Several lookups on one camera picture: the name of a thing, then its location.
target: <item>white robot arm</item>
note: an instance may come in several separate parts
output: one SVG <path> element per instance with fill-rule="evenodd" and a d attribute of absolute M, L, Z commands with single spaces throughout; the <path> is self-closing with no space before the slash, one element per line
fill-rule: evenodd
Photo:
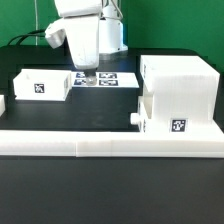
<path fill-rule="evenodd" d="M 99 20 L 107 0 L 55 0 L 62 19 L 50 24 L 46 39 L 59 47 L 67 36 L 72 60 L 84 71 L 87 84 L 95 85 L 95 71 L 99 65 Z"/>

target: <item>white box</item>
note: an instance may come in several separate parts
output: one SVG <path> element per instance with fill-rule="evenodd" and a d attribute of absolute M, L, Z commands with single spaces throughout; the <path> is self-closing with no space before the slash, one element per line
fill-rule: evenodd
<path fill-rule="evenodd" d="M 65 101 L 71 88 L 71 71 L 22 69 L 13 83 L 16 100 Z"/>
<path fill-rule="evenodd" d="M 213 125 L 220 74 L 200 57 L 142 55 L 140 72 L 144 106 L 160 132 L 174 123 L 189 132 Z"/>
<path fill-rule="evenodd" d="M 0 117 L 5 111 L 5 99 L 3 95 L 0 95 Z"/>

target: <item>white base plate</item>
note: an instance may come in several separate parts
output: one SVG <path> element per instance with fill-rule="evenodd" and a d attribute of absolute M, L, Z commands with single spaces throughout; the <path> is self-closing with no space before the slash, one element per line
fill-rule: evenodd
<path fill-rule="evenodd" d="M 0 155 L 224 158 L 224 135 L 0 131 Z"/>

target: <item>black table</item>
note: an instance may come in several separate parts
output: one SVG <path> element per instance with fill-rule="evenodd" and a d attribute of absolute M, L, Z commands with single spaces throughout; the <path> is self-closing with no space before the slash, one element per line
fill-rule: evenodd
<path fill-rule="evenodd" d="M 136 72 L 136 57 L 141 53 L 166 52 L 194 54 L 131 49 L 128 60 L 104 62 L 99 69 Z M 12 79 L 21 68 L 72 69 L 63 48 L 3 47 L 0 57 L 0 93 L 8 97 L 13 94 Z M 217 108 L 221 125 L 223 107 L 217 104 Z M 0 180 L 1 224 L 224 222 L 223 159 L 2 156 Z"/>

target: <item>white container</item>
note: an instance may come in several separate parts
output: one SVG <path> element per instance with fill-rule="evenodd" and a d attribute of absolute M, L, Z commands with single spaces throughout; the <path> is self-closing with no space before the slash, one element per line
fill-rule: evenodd
<path fill-rule="evenodd" d="M 71 71 L 22 69 L 13 83 L 16 100 L 65 101 L 71 88 Z"/>
<path fill-rule="evenodd" d="M 0 117 L 5 111 L 5 99 L 3 95 L 0 95 Z"/>

